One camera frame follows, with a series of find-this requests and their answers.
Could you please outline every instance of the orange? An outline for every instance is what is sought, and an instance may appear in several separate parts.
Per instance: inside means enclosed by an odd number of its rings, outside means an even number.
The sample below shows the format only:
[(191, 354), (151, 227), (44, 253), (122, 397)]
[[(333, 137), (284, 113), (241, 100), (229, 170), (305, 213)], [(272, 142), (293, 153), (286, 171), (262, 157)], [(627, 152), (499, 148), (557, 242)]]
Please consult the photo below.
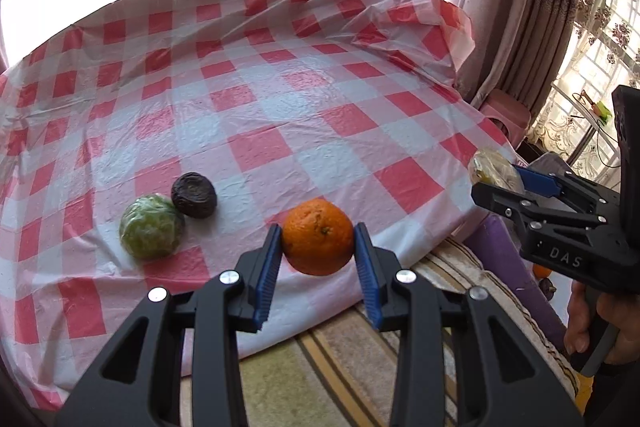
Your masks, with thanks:
[(533, 265), (533, 275), (536, 276), (536, 279), (546, 279), (546, 277), (549, 277), (552, 273), (553, 270), (540, 266), (540, 264)]
[(329, 201), (305, 201), (293, 208), (282, 224), (282, 251), (299, 272), (330, 275), (353, 255), (353, 225)]

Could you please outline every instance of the silver screw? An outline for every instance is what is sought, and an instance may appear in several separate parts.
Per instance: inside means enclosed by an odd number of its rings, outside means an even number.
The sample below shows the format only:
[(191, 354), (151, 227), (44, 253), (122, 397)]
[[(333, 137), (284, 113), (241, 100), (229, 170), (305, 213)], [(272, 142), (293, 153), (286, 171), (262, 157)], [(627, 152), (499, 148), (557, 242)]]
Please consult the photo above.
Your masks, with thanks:
[(166, 295), (167, 291), (162, 286), (156, 286), (151, 288), (146, 296), (149, 297), (151, 302), (160, 302), (166, 298)]
[(472, 286), (469, 290), (469, 297), (474, 301), (484, 301), (489, 296), (489, 292), (482, 286)]
[(404, 284), (411, 284), (412, 282), (415, 282), (416, 279), (418, 279), (418, 276), (411, 270), (400, 270), (398, 273), (396, 273), (396, 279)]
[(219, 279), (223, 284), (235, 284), (240, 280), (240, 274), (236, 270), (227, 270), (220, 274)]

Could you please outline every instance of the green object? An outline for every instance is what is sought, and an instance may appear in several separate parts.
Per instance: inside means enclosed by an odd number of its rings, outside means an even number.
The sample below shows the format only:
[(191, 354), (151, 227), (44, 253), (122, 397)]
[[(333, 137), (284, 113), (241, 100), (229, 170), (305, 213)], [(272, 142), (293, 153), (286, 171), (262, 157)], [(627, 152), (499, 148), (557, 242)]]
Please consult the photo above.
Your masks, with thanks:
[(611, 118), (611, 111), (602, 102), (598, 102), (596, 107), (600, 110), (600, 119), (602, 120), (602, 123), (606, 125), (609, 122), (609, 118)]
[(140, 196), (120, 220), (120, 242), (136, 259), (149, 261), (165, 257), (180, 245), (184, 216), (169, 198), (160, 194)]

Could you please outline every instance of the plastic-wrapped green vegetable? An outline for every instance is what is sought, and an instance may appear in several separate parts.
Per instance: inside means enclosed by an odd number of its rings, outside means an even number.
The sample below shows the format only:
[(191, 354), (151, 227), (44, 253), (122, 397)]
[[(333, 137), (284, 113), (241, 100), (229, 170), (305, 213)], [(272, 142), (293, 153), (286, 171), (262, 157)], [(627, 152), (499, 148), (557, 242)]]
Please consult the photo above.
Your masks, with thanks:
[(136, 259), (148, 261), (171, 254), (184, 233), (184, 216), (169, 198), (148, 194), (131, 203), (120, 220), (120, 242)]

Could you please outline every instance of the human hand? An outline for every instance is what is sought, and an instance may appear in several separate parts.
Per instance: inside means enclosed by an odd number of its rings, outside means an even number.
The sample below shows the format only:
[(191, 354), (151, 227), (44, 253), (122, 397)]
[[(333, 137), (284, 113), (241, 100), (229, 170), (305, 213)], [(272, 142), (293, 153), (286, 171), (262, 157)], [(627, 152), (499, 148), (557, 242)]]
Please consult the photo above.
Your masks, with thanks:
[[(584, 353), (589, 347), (589, 306), (585, 299), (586, 286), (574, 281), (567, 306), (569, 324), (564, 345), (569, 355)], [(598, 315), (620, 329), (616, 344), (604, 360), (605, 363), (623, 364), (640, 358), (640, 296), (614, 296), (603, 293), (596, 304)]]

